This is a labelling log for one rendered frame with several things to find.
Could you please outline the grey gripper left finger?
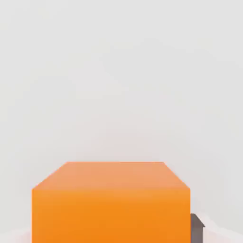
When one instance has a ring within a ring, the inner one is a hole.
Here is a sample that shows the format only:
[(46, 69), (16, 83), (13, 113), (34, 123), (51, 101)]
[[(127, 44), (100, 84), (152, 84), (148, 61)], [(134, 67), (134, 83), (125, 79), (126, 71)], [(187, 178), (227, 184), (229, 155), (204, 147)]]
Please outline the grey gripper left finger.
[(31, 230), (28, 228), (0, 233), (0, 243), (31, 243)]

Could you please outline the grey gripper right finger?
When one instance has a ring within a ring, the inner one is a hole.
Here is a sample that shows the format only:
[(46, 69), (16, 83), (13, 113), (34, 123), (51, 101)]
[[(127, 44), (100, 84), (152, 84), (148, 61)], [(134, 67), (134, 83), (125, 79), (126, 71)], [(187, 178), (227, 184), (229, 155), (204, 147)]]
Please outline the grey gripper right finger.
[(191, 214), (191, 243), (243, 243), (243, 235), (218, 226), (205, 214)]

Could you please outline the small orange cube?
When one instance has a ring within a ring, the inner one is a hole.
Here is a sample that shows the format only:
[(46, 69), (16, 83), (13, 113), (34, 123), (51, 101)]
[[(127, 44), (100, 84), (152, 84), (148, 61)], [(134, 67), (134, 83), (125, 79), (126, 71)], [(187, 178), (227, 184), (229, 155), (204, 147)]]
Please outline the small orange cube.
[(190, 189), (162, 162), (68, 162), (32, 190), (32, 243), (190, 243)]

